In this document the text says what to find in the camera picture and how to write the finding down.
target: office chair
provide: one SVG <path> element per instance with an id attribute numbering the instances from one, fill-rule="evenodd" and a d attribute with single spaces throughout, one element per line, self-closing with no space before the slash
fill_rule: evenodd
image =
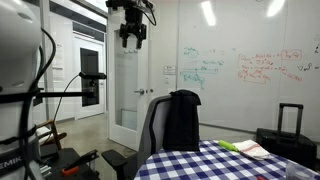
<path id="1" fill-rule="evenodd" d="M 162 148 L 165 122 L 171 106 L 171 95 L 158 97 L 151 101 L 140 139 L 139 151 L 128 158 L 114 150 L 101 155 L 116 171 L 117 179 L 134 179 L 141 165 Z"/>

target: table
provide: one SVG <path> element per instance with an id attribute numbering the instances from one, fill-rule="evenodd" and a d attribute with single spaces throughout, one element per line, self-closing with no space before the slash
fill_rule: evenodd
<path id="1" fill-rule="evenodd" d="M 200 152 L 164 151 L 149 157 L 136 174 L 139 179 L 285 179 L 289 161 L 271 154 L 263 161 L 248 159 L 220 147 L 215 141 L 200 141 Z"/>
<path id="2" fill-rule="evenodd" d="M 46 178 L 46 180 L 58 180 L 58 179 L 77 179 L 77 180 L 95 180 L 100 179 L 99 175 L 97 175 L 95 172 L 93 172 L 87 164 L 83 164 L 79 166 L 79 171 L 67 176 L 62 177 L 61 170 L 62 168 L 66 167 L 67 165 L 74 162 L 76 159 L 78 159 L 80 156 L 79 154 L 73 149 L 73 148 L 65 148 L 59 151 L 59 159 L 50 162 L 51 166 L 51 172 L 52 175 Z"/>

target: black jacket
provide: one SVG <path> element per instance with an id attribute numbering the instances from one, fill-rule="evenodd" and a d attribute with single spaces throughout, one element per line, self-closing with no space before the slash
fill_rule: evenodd
<path id="1" fill-rule="evenodd" d="M 163 148 L 174 151 L 199 151 L 199 96 L 188 90 L 178 90 L 170 94 L 172 104 L 165 125 Z"/>

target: door handle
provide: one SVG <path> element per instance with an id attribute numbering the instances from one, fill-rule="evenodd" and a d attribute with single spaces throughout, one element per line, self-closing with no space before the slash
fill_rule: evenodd
<path id="1" fill-rule="evenodd" d="M 140 95 L 143 95 L 144 94 L 144 90 L 143 89 L 136 90 L 136 91 L 134 91 L 134 93 L 139 93 Z"/>

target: door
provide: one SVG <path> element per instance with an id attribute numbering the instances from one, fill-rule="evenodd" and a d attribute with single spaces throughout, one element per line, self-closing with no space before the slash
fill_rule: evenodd
<path id="1" fill-rule="evenodd" d="M 82 71 L 85 74 L 105 73 L 103 44 L 75 36 L 74 47 L 76 72 Z M 94 92 L 94 97 L 77 98 L 76 119 L 104 113 L 105 81 L 82 79 L 80 77 L 76 79 L 77 91 Z"/>
<path id="2" fill-rule="evenodd" d="M 148 41 L 136 50 L 136 38 L 129 37 L 125 49 L 119 37 L 119 17 L 112 15 L 108 22 L 109 138 L 138 150 L 148 107 Z"/>

